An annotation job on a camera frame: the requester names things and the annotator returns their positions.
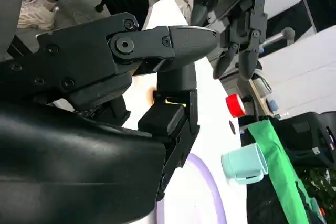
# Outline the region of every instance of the purple line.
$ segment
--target purple line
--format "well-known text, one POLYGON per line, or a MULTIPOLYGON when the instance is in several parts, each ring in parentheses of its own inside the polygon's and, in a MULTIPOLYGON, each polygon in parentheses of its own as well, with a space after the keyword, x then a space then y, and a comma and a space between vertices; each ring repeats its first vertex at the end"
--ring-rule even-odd
MULTIPOLYGON (((215 200, 215 207, 217 212, 217 221, 218 224, 226 224, 226 216, 224 211, 224 206, 222 202, 221 195, 219 193, 216 181, 212 176, 210 170, 206 166, 206 164, 195 154, 190 153, 187 159, 187 162, 194 164, 198 170, 201 172, 202 176, 205 178, 212 196, 215 200)), ((164 200, 158 202, 157 210, 156 210, 156 221, 157 224, 164 224, 164 200)))

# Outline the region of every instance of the green cloth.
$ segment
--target green cloth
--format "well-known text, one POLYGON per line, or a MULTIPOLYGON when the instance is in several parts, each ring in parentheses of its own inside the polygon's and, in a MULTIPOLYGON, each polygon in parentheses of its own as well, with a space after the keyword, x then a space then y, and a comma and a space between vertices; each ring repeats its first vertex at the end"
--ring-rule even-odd
POLYGON ((299 183, 299 188, 305 194, 307 203, 312 209, 307 191, 298 178, 272 124, 265 120, 251 124, 248 129, 265 156, 270 180, 288 223, 308 224, 309 221, 296 182, 299 183))

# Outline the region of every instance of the cup handle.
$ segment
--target cup handle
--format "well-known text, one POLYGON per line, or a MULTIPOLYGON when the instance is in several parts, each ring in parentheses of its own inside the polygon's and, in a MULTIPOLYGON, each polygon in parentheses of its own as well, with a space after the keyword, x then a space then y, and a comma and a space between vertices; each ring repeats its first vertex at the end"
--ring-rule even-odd
POLYGON ((260 174, 256 177, 252 177, 252 178, 237 178, 236 177, 236 181, 238 182, 238 184, 247 185, 247 184, 253 184, 253 183, 262 181, 263 178, 264 178, 264 173, 260 171, 260 174))

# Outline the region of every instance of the mint green mug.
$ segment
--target mint green mug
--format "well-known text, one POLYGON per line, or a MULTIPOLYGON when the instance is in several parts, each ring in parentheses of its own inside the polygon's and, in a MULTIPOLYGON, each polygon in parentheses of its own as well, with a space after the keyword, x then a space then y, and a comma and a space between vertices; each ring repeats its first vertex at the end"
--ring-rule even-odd
POLYGON ((265 157, 257 143, 224 154, 222 168, 227 178, 242 185, 259 182, 268 174, 265 157))

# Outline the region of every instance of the person's foot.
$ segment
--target person's foot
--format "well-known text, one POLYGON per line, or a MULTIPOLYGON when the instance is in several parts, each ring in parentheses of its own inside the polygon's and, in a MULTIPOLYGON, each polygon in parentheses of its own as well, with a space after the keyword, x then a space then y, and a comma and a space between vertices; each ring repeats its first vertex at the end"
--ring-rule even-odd
POLYGON ((34 27, 40 30, 51 30, 54 26, 57 8, 48 10, 43 1, 23 0, 17 28, 34 27))

